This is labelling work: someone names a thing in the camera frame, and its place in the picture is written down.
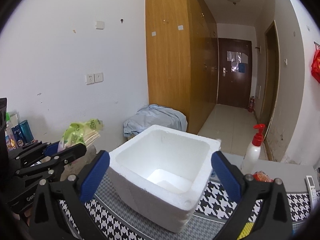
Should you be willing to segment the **left human hand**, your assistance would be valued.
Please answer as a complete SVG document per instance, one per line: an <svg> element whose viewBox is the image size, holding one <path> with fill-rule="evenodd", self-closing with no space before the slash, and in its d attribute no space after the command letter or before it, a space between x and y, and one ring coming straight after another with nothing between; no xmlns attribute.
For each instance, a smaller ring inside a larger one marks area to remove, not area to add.
<svg viewBox="0 0 320 240"><path fill-rule="evenodd" d="M12 212L11 214L13 215L13 217L14 217L17 221L23 222L23 223L26 224L27 226L30 226L30 220L31 220L32 210L33 210L33 207L25 210L23 213L16 214L16 213Z"/></svg>

